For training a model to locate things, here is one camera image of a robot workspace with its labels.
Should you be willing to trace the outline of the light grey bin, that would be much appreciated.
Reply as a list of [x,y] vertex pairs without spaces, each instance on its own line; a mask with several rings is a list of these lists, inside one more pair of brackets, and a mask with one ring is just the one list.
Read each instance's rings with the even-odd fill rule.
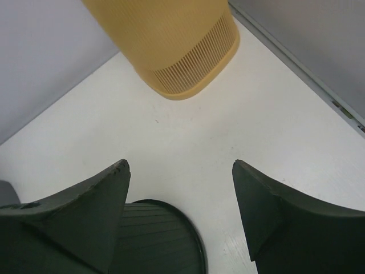
[[14,187],[6,181],[0,181],[0,206],[19,204],[20,199]]

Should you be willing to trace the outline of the yellow mesh waste bin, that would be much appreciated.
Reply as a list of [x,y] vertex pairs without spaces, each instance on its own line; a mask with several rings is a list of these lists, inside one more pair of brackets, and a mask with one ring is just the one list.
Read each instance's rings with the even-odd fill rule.
[[240,44],[227,1],[84,1],[84,6],[139,77],[170,100],[198,94]]

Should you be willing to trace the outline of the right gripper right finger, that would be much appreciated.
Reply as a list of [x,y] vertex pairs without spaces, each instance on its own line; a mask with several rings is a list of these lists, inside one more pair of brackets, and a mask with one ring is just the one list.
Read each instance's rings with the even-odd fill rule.
[[232,169],[258,273],[363,273],[364,212],[324,202],[242,160]]

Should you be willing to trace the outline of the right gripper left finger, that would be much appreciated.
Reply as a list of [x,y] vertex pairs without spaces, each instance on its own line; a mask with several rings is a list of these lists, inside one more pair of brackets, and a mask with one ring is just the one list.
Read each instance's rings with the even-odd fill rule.
[[2,273],[107,273],[131,173],[122,159],[46,198],[1,207]]

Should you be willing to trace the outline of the black plastic bin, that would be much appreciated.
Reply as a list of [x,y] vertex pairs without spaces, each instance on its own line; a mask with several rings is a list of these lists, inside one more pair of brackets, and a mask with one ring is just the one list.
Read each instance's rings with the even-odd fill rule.
[[159,200],[127,203],[109,273],[208,273],[203,240],[178,208]]

